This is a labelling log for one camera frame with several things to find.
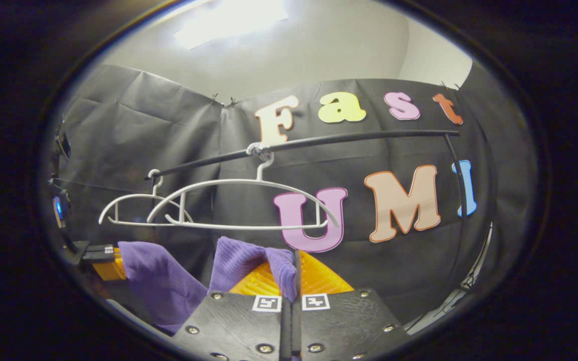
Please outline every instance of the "plastic hanger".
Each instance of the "plastic hanger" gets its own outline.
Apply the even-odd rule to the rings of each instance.
[[[149,176],[152,176],[153,174],[158,173],[159,171],[157,169],[152,169],[149,172]],[[132,198],[148,198],[148,199],[158,199],[158,200],[162,200],[165,199],[164,197],[160,197],[158,195],[158,188],[162,185],[162,183],[164,182],[164,178],[160,178],[159,182],[156,183],[155,185],[153,185],[153,194],[129,194],[129,195],[124,195],[122,197],[118,197],[116,199],[114,199],[111,203],[108,203],[108,205],[104,208],[103,211],[101,211],[101,215],[99,215],[99,224],[101,224],[101,222],[104,220],[104,216],[106,215],[106,213],[108,213],[108,210],[110,210],[110,208],[112,206],[115,206],[115,219],[111,218],[110,216],[108,216],[108,220],[111,223],[115,223],[115,224],[124,224],[126,226],[149,226],[149,227],[153,227],[153,226],[176,226],[175,224],[170,224],[170,223],[160,223],[160,224],[151,224],[151,223],[142,223],[142,222],[124,222],[119,220],[119,206],[118,203],[120,201],[124,201],[124,199],[132,199]],[[176,206],[177,208],[180,208],[180,205],[173,202],[173,201],[167,201],[167,203],[173,204],[174,206]],[[189,213],[186,210],[183,210],[183,208],[180,208],[181,211],[184,211],[184,215],[186,215],[186,217],[188,217],[188,219],[193,222],[193,219],[191,219],[191,216],[189,215]]]
[[[334,217],[333,213],[327,208],[321,201],[319,201],[313,195],[308,194],[305,191],[299,190],[298,188],[289,187],[286,185],[282,185],[280,183],[264,181],[262,179],[262,174],[264,169],[269,167],[271,163],[273,163],[273,152],[266,153],[265,149],[268,146],[255,142],[251,144],[247,148],[248,155],[257,155],[264,160],[264,163],[260,164],[257,167],[257,175],[255,179],[218,179],[218,180],[207,180],[206,182],[195,183],[194,185],[189,185],[184,188],[177,190],[170,194],[167,198],[163,199],[156,207],[153,208],[149,217],[147,217],[147,223],[153,222],[154,217],[158,212],[167,204],[171,203],[172,199],[175,197],[180,197],[180,212],[178,220],[173,219],[170,215],[165,215],[165,218],[174,226],[183,226],[183,227],[191,227],[191,228],[206,228],[206,229],[233,229],[233,230],[243,230],[243,231],[277,231],[283,229],[312,229],[312,228],[323,228],[327,226],[329,220],[325,220],[321,223],[321,212],[320,208],[323,208],[323,211],[329,216],[331,222],[333,222],[334,226],[339,227],[336,218]],[[221,225],[221,224],[206,224],[206,223],[193,223],[193,220],[190,222],[184,220],[184,216],[186,212],[183,212],[184,209],[184,200],[186,198],[186,192],[196,190],[202,187],[209,187],[215,185],[226,185],[226,184],[236,184],[236,185],[259,185],[259,186],[266,186],[266,187],[273,187],[273,188],[280,188],[283,190],[287,190],[290,192],[294,192],[297,194],[304,195],[308,199],[314,201],[316,204],[316,222],[315,224],[311,225],[302,225],[302,226],[230,226],[230,225]]]

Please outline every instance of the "letter m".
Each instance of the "letter m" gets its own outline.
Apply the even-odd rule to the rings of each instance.
[[[376,231],[369,236],[372,242],[385,242],[395,237],[392,215],[404,234],[408,233],[413,218],[416,231],[433,228],[441,222],[436,203],[436,167],[424,165],[413,173],[409,193],[390,171],[379,171],[365,178],[365,185],[374,191],[376,203]]]

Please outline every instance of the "purple towel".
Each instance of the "purple towel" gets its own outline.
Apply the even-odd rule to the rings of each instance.
[[[293,302],[296,299],[296,267],[291,251],[264,248],[227,237],[218,239],[209,290],[228,292],[264,261],[269,261],[273,280],[282,295]]]
[[[177,332],[202,302],[207,288],[161,245],[148,242],[118,242],[117,245],[126,278],[149,309],[154,323]],[[291,251],[264,248],[227,237],[218,240],[209,289],[228,292],[266,260],[280,291],[293,301],[296,268]]]

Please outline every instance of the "hanger hook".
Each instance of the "hanger hook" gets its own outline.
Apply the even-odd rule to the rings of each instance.
[[[271,166],[275,158],[273,152],[266,150],[267,148],[269,148],[269,146],[261,142],[253,142],[247,147],[248,155],[257,155],[257,157],[264,162],[257,167],[257,174],[255,176],[255,180],[257,181],[262,180],[262,171]]]
[[[153,176],[153,174],[159,173],[160,171],[158,171],[157,169],[151,169],[151,171],[149,171],[149,178],[151,178]],[[164,183],[165,178],[163,176],[159,177],[160,180],[158,181],[158,183],[155,183],[153,185],[153,195],[156,195],[158,192],[158,188],[162,185],[162,183]]]

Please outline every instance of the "white ceiling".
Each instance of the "white ceiling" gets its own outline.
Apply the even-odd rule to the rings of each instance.
[[[173,80],[216,100],[323,80],[391,78],[461,85],[472,59],[424,25],[372,0],[280,0],[287,19],[191,50],[175,38],[216,3],[156,19],[106,51],[104,64]]]

